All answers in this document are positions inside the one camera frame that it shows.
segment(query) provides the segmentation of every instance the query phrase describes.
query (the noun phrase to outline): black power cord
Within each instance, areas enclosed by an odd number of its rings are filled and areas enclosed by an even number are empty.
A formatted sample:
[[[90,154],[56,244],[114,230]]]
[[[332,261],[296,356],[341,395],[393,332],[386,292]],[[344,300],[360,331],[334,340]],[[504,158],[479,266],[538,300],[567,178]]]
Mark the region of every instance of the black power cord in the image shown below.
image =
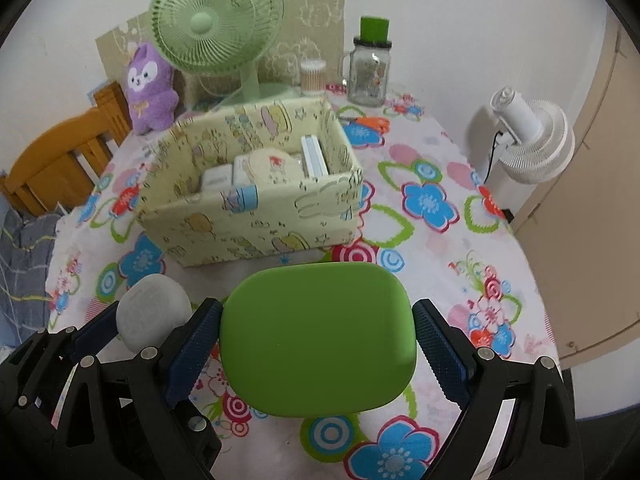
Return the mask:
[[[489,173],[491,173],[491,166],[494,163],[494,153],[497,147],[496,140],[498,140],[498,137],[501,137],[502,135],[503,133],[501,131],[497,131],[494,135],[494,143],[491,147],[491,155],[489,155],[489,169],[486,170],[486,177],[484,178],[485,184],[486,184],[486,181],[489,179]]]

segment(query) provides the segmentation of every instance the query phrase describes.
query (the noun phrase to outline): beige door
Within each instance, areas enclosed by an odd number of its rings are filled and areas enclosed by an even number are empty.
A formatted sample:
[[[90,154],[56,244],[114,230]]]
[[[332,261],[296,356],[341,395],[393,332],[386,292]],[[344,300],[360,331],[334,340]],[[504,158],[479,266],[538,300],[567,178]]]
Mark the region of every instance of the beige door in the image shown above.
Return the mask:
[[[640,55],[622,35],[593,125],[517,231],[563,366],[640,336]]]

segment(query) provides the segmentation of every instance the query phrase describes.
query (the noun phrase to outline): purple plush toy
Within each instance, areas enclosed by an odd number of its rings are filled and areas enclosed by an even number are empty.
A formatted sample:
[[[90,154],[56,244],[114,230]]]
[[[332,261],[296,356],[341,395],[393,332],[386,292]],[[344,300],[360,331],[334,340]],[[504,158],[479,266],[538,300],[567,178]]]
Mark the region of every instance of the purple plush toy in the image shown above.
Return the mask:
[[[150,43],[141,43],[129,62],[126,96],[137,134],[165,130],[174,122],[174,69]]]

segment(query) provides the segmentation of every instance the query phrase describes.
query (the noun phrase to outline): fan center cap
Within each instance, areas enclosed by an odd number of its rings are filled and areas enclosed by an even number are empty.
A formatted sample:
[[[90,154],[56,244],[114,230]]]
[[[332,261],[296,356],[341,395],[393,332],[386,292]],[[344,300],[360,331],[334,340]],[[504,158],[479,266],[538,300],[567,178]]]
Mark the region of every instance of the fan center cap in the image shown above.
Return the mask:
[[[196,12],[189,22],[191,31],[194,34],[206,34],[213,28],[214,21],[217,21],[216,18],[217,17],[213,16],[210,11],[206,12],[201,10],[200,12]]]

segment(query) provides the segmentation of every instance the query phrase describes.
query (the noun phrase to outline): green fan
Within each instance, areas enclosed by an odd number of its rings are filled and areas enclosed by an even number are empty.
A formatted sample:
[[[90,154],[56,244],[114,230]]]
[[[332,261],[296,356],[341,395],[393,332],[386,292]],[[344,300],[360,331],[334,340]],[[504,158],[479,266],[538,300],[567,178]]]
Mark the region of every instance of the green fan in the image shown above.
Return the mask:
[[[258,84],[257,60],[280,30],[284,0],[152,0],[150,13],[154,43],[177,69],[240,71],[241,95],[226,104],[295,95],[283,84]]]

